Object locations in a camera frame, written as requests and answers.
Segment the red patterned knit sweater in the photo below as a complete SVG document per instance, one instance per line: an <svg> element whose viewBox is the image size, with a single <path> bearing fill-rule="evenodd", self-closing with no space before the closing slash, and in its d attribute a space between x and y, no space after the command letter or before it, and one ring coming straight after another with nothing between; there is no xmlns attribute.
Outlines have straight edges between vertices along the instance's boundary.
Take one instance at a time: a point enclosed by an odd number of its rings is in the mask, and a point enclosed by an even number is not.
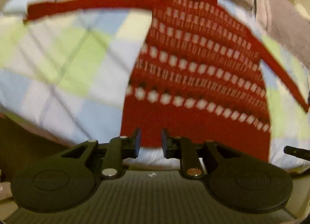
<svg viewBox="0 0 310 224"><path fill-rule="evenodd" d="M217 0L48 1L29 5L26 19L97 9L152 13L125 81L120 130L140 128L145 147L158 147L160 131L167 128L197 143L214 140L267 160L275 121L260 62L280 78L302 112L309 110L271 51Z"/></svg>

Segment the checkered bed sheet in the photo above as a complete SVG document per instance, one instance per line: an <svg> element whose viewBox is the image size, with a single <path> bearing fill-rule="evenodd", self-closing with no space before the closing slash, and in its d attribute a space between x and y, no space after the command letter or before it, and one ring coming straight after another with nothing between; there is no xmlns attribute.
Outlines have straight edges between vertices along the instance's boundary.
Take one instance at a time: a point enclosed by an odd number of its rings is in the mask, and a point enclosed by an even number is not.
<svg viewBox="0 0 310 224"><path fill-rule="evenodd" d="M27 129L64 146L94 139L107 143L121 133L125 81L133 54L145 41L152 13L140 9L97 9L56 14L27 21L29 5L64 0L21 1L22 12L1 16L1 113ZM284 46L271 39L253 15L230 0L217 0L288 72L303 98L308 70ZM284 153L284 148L309 148L309 110L302 112L288 88L260 62L267 99L271 102L268 162L290 173L309 169L309 162ZM177 169L160 145L142 148L129 165Z"/></svg>

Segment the mauve pillow near headboard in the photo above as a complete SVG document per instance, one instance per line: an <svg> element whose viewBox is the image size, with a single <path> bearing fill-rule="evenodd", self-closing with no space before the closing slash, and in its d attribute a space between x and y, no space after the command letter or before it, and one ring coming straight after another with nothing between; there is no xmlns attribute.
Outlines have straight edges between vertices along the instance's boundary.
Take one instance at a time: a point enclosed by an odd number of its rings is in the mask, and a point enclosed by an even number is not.
<svg viewBox="0 0 310 224"><path fill-rule="evenodd" d="M269 36L309 67L309 20L289 0L255 0L255 18Z"/></svg>

